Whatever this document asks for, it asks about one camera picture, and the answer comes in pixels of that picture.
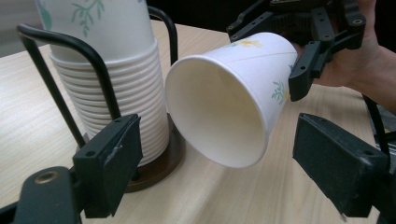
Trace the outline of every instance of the yellow flower print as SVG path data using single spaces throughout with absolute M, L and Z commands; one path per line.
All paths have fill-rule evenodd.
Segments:
M 260 43 L 260 41 L 258 40 L 240 40 L 237 42 L 233 42 L 231 45 L 229 45 L 228 47 L 235 47 L 235 46 L 242 46 L 242 47 L 250 47 L 250 46 L 254 46 L 256 48 L 261 48 L 262 47 L 262 43 Z
M 241 40 L 241 41 L 237 42 L 236 44 L 242 45 L 243 47 L 250 47 L 250 46 L 254 46 L 257 48 L 262 47 L 262 43 L 260 43 L 260 41 L 258 41 L 258 40 Z

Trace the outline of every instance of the human hand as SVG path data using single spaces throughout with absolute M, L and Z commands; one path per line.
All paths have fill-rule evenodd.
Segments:
M 370 75 L 376 68 L 380 47 L 375 35 L 375 0 L 357 0 L 361 14 L 366 18 L 366 26 L 359 49 L 343 49 L 334 54 L 327 63 L 316 84 L 324 86 L 346 86 L 354 89 L 355 82 Z

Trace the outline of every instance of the black metal rod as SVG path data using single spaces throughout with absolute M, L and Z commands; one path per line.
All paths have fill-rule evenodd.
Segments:
M 59 110 L 61 111 L 62 116 L 64 117 L 64 121 L 66 122 L 74 138 L 76 139 L 78 146 L 82 148 L 85 145 L 85 140 L 82 137 L 81 132 L 79 131 L 78 126 L 75 123 L 73 116 L 71 115 L 70 110 L 68 109 L 67 104 L 61 95 L 61 92 L 56 86 L 56 83 L 53 80 L 52 75 L 50 74 L 50 70 L 48 69 L 37 47 L 37 44 L 35 43 L 34 40 L 26 37 L 25 35 L 21 35 L 21 41 L 23 45 L 26 47 L 27 51 L 29 52 L 30 57 L 32 58 L 41 77 L 46 83 L 47 88 L 49 89 L 49 92 L 55 101 L 55 104 L 58 106 Z
M 163 21 L 168 29 L 169 34 L 169 46 L 171 51 L 171 65 L 177 61 L 178 49 L 177 49 L 177 28 L 171 18 L 162 10 L 156 7 L 148 7 L 148 13 L 150 16 L 156 17 Z
M 42 41 L 51 45 L 70 48 L 82 54 L 91 63 L 96 72 L 111 118 L 117 119 L 120 117 L 120 109 L 105 62 L 93 47 L 71 35 L 40 30 L 27 24 L 18 25 L 17 30 L 20 35 L 23 35 L 26 38 Z
M 373 121 L 376 137 L 379 144 L 379 147 L 382 152 L 384 152 L 389 160 L 388 160 L 388 168 L 390 168 L 390 152 L 387 137 L 385 136 L 384 124 L 381 119 L 381 115 L 379 114 L 378 107 L 376 107 L 376 102 L 374 102 L 369 97 L 363 95 L 364 102 L 367 105 L 367 109 L 369 110 L 370 117 Z

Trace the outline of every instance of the table surface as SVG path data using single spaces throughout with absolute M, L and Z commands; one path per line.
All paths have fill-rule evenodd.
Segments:
M 163 78 L 169 71 L 166 27 L 152 22 Z M 225 33 L 178 25 L 179 58 L 229 43 Z M 50 71 L 84 132 L 49 59 Z M 16 202 L 29 175 L 51 166 L 71 167 L 76 142 L 26 52 L 0 59 L 0 207 Z M 264 158 L 233 169 L 208 160 L 187 144 L 176 170 L 153 187 L 125 194 L 114 217 L 83 223 L 345 223 L 316 184 L 291 157 L 299 113 L 329 119 L 373 145 L 361 95 L 346 88 L 313 86 L 303 100 L 287 102 Z M 347 223 L 375 223 L 348 218 Z

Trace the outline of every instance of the brown round base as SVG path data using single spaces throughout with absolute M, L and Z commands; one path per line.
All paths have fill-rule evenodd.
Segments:
M 139 178 L 129 182 L 126 193 L 146 189 L 171 174 L 184 158 L 186 144 L 168 114 L 169 144 L 163 154 L 151 163 L 138 167 Z

